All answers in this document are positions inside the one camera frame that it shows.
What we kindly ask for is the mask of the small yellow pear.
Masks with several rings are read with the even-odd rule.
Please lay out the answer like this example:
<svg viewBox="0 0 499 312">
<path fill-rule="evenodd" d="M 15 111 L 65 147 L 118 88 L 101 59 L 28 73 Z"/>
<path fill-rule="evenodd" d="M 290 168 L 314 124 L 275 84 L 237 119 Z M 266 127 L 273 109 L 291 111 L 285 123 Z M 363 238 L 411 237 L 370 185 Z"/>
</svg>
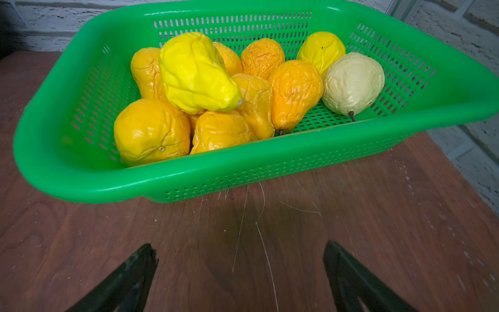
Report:
<svg viewBox="0 0 499 312">
<path fill-rule="evenodd" d="M 346 48 L 338 36 L 331 32 L 320 31 L 308 36 L 296 57 L 297 60 L 313 64 L 320 75 L 346 54 Z"/>
</svg>

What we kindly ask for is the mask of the orange yellow pear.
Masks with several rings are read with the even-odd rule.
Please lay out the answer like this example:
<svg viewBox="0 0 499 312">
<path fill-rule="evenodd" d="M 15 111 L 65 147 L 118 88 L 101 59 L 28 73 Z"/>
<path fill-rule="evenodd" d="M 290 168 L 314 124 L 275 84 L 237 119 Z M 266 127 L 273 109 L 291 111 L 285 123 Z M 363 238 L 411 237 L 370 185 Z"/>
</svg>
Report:
<svg viewBox="0 0 499 312">
<path fill-rule="evenodd" d="M 268 82 L 272 87 L 272 123 L 280 133 L 292 131 L 324 92 L 319 71 L 307 61 L 284 62 Z"/>
</svg>

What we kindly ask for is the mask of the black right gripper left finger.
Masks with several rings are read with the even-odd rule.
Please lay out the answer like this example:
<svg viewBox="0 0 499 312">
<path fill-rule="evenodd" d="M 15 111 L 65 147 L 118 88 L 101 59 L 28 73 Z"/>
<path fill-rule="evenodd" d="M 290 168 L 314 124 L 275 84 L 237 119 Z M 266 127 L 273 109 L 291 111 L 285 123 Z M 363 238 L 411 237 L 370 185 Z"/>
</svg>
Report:
<svg viewBox="0 0 499 312">
<path fill-rule="evenodd" d="M 156 251 L 143 244 L 68 311 L 143 311 L 157 265 Z"/>
</svg>

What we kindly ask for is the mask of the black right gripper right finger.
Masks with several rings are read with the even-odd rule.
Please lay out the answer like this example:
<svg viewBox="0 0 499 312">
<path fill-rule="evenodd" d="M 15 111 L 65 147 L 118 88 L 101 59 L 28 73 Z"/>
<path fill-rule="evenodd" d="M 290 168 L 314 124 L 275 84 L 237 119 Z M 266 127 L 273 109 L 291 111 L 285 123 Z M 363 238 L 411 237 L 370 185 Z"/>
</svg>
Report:
<svg viewBox="0 0 499 312">
<path fill-rule="evenodd" d="M 414 311 L 339 243 L 328 241 L 323 262 L 337 311 Z"/>
</svg>

